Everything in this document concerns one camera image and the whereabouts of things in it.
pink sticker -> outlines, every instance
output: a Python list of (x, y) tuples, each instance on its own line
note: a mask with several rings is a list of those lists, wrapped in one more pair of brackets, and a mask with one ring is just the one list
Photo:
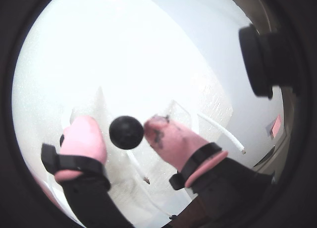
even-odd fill
[(281, 123), (282, 123), (281, 115), (278, 115), (272, 128), (272, 135), (274, 138), (277, 136), (279, 129), (281, 128)]

white surface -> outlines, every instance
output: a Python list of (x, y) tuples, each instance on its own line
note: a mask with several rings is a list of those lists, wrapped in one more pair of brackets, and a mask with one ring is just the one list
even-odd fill
[[(137, 189), (131, 179), (136, 171), (107, 132), (111, 121), (125, 114), (143, 123), (155, 113), (169, 113), (191, 126), (190, 116), (171, 104), (173, 98), (197, 107), (224, 127), (233, 112), (199, 50), (153, 2), (53, 0), (33, 25), (18, 58), (12, 89), (15, 133), (32, 174), (47, 182), (41, 145), (49, 143), (59, 150), (64, 110), (74, 106), (71, 121), (82, 114), (93, 116), (107, 144), (110, 196), (136, 227), (161, 227), (168, 217)], [(209, 141), (220, 137), (203, 121), (200, 134)], [(142, 185), (153, 200), (179, 214), (190, 198), (184, 189), (174, 191), (168, 183), (175, 169), (145, 141), (133, 153), (150, 177), (151, 185)], [(54, 188), (61, 190), (56, 183)]]
[[(257, 98), (250, 86), (238, 37), (239, 29), (248, 26), (250, 20), (232, 0), (152, 1), (185, 31), (221, 82), (234, 111), (226, 129), (245, 146), (246, 154), (237, 151), (225, 136), (217, 143), (229, 151), (229, 157), (253, 167), (281, 138), (284, 111), (279, 88), (273, 89), (269, 100)], [(279, 114), (282, 126), (272, 139), (268, 130)]]

black strap buckle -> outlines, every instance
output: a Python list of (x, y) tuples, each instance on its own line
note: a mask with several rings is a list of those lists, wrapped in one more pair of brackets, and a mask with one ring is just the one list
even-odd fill
[(110, 189), (110, 183), (106, 177), (106, 169), (98, 160), (85, 156), (59, 155), (56, 152), (55, 146), (48, 144), (42, 144), (41, 160), (45, 169), (51, 174), (55, 174), (60, 170), (92, 173), (94, 176), (105, 178), (107, 189)]
[(218, 153), (222, 150), (216, 143), (209, 143), (199, 148), (186, 162), (180, 173), (174, 174), (170, 179), (169, 183), (174, 190), (179, 190), (185, 187), (185, 182), (190, 175), (210, 156)]

pink glove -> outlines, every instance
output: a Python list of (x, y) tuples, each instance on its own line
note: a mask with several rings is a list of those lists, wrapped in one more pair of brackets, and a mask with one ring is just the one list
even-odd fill
[[(106, 163), (107, 153), (103, 135), (97, 122), (90, 116), (77, 117), (72, 125), (64, 130), (61, 155), (79, 155)], [(62, 170), (55, 174), (56, 182), (72, 180), (83, 172)]]
[[(162, 116), (154, 116), (144, 124), (145, 138), (150, 146), (166, 162), (181, 171), (188, 159), (209, 142), (180, 123)], [(211, 170), (228, 156), (221, 151), (206, 159), (188, 178), (186, 187)]]

black frame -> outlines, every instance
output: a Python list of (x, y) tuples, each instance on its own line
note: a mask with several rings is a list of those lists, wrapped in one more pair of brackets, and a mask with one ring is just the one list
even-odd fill
[[(53, 205), (33, 179), (12, 123), (16, 60), (31, 26), (50, 1), (0, 0), (0, 224), (7, 220), (7, 228), (81, 227)], [(235, 227), (306, 227), (317, 214), (317, 5), (314, 0), (265, 1), (286, 26), (283, 33), (297, 53), (302, 87), (279, 190), (269, 203), (259, 206)]]

